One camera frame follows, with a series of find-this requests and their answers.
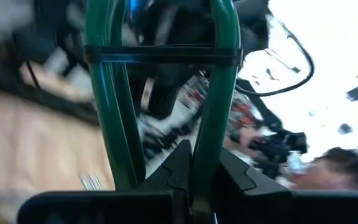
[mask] black plastic mount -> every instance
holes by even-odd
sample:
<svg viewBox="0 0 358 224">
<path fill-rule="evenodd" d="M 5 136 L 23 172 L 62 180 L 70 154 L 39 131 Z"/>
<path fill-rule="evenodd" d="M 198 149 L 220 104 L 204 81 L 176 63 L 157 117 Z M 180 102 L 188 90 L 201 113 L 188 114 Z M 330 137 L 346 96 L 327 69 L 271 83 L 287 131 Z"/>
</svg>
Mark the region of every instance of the black plastic mount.
<svg viewBox="0 0 358 224">
<path fill-rule="evenodd" d="M 86 45 L 85 55 L 89 63 L 179 63 L 242 66 L 246 54 L 244 49 L 214 47 L 103 47 Z"/>
<path fill-rule="evenodd" d="M 36 195 L 17 223 L 212 224 L 212 211 L 220 224 L 358 223 L 358 192 L 292 192 L 225 149 L 206 202 L 212 209 L 198 210 L 191 207 L 190 168 L 184 140 L 138 189 Z"/>
<path fill-rule="evenodd" d="M 135 190 L 36 195 L 23 204 L 17 223 L 189 223 L 190 161 L 185 140 Z"/>
</svg>

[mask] blurry background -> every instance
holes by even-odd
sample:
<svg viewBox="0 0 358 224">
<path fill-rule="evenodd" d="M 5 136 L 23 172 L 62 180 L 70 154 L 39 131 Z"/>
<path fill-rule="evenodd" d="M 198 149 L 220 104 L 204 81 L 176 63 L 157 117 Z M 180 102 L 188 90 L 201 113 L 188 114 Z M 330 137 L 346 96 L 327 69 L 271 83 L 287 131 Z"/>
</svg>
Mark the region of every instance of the blurry background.
<svg viewBox="0 0 358 224">
<path fill-rule="evenodd" d="M 264 102 L 285 129 L 307 134 L 310 149 L 302 157 L 304 161 L 334 146 L 358 148 L 358 101 L 350 101 L 346 95 L 358 86 L 358 1 L 271 0 L 270 8 L 310 52 L 316 72 L 305 86 L 263 98 Z M 0 0 L 0 40 L 30 23 L 33 16 L 31 0 Z M 265 52 L 252 53 L 239 76 L 252 84 L 257 81 L 254 88 L 259 92 L 294 84 L 304 79 L 307 71 L 300 51 L 274 21 L 271 31 L 271 48 L 302 72 L 289 72 Z M 131 33 L 126 34 L 129 40 Z M 64 52 L 57 49 L 47 63 L 34 65 L 34 70 L 40 83 L 51 91 L 70 99 L 92 97 L 90 79 L 81 67 L 67 80 L 59 79 L 67 63 Z M 274 80 L 266 78 L 267 68 Z M 22 71 L 30 82 L 27 69 Z M 164 130 L 186 115 L 187 110 L 179 105 L 167 120 L 151 122 Z M 342 124 L 352 131 L 341 133 Z M 148 173 L 167 155 L 150 162 Z M 104 189 L 114 187 L 98 128 L 0 93 L 0 188 L 83 189 L 95 182 Z"/>
</svg>

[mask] green metal bar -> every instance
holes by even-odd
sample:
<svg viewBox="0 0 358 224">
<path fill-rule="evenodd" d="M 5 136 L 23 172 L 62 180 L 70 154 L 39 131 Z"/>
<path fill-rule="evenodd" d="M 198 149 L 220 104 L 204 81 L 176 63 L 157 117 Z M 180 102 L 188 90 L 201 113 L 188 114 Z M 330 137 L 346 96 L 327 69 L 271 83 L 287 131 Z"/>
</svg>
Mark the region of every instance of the green metal bar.
<svg viewBox="0 0 358 224">
<path fill-rule="evenodd" d="M 216 47 L 239 49 L 239 20 L 232 0 L 211 0 L 211 10 L 215 22 Z M 209 199 L 210 184 L 219 165 L 236 76 L 237 67 L 213 67 L 193 156 L 195 203 Z"/>
<path fill-rule="evenodd" d="M 112 46 L 122 46 L 122 23 L 126 13 L 126 7 L 126 0 L 117 1 L 116 10 L 112 15 L 113 19 L 110 40 L 110 45 Z M 137 128 L 131 89 L 129 88 L 126 65 L 124 63 L 114 63 L 113 69 L 112 75 L 117 93 L 118 105 L 121 112 L 121 119 L 129 146 L 129 153 L 131 154 L 137 183 L 141 184 L 145 180 L 146 166 L 144 161 L 143 145 Z"/>
<path fill-rule="evenodd" d="M 118 5 L 117 1 L 90 1 L 86 15 L 86 43 L 88 45 L 109 45 L 113 24 L 112 15 L 115 12 L 122 12 L 125 10 L 124 7 L 122 4 Z M 116 189 L 128 190 L 137 187 L 137 179 L 119 112 L 114 79 L 110 75 L 113 70 L 112 63 L 98 63 L 89 66 L 98 116 Z"/>
</svg>

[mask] wooden floor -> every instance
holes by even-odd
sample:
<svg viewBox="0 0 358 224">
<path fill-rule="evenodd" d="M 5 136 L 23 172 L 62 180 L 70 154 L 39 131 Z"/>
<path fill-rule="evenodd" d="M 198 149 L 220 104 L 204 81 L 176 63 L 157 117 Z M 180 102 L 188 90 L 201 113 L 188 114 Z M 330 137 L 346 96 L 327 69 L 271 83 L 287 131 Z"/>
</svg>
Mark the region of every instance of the wooden floor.
<svg viewBox="0 0 358 224">
<path fill-rule="evenodd" d="M 0 92 L 0 189 L 84 189 L 82 177 L 113 189 L 101 131 Z"/>
</svg>

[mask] metal rod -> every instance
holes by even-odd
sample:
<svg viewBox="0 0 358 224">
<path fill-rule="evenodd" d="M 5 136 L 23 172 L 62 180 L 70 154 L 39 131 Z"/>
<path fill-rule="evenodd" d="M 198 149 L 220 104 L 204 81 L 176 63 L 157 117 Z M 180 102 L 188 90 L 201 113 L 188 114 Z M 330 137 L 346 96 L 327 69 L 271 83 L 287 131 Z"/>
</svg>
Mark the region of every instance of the metal rod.
<svg viewBox="0 0 358 224">
<path fill-rule="evenodd" d="M 237 12 L 232 0 L 211 0 L 216 47 L 240 48 Z M 224 133 L 232 102 L 237 67 L 214 66 L 205 102 L 204 117 L 193 156 L 194 200 L 207 200 L 219 165 Z"/>
<path fill-rule="evenodd" d="M 102 184 L 100 183 L 100 181 L 99 181 L 97 175 L 93 175 L 93 180 L 95 181 L 96 186 L 98 187 L 98 189 L 99 189 L 99 190 L 102 190 L 102 189 L 103 189 L 103 186 L 102 186 Z"/>
<path fill-rule="evenodd" d="M 110 45 L 112 46 L 122 47 L 122 23 L 126 12 L 126 5 L 126 0 L 120 0 L 117 3 L 111 26 Z M 137 128 L 126 65 L 124 63 L 114 63 L 112 75 L 132 165 L 134 166 L 137 183 L 141 184 L 145 180 L 146 166 L 143 145 Z"/>
<path fill-rule="evenodd" d="M 113 15 L 115 13 L 121 15 L 124 10 L 125 4 L 119 4 L 119 1 L 90 1 L 86 15 L 87 44 L 110 45 Z M 98 116 L 116 189 L 128 190 L 137 187 L 137 179 L 119 111 L 113 70 L 113 63 L 93 63 L 89 66 Z"/>
</svg>

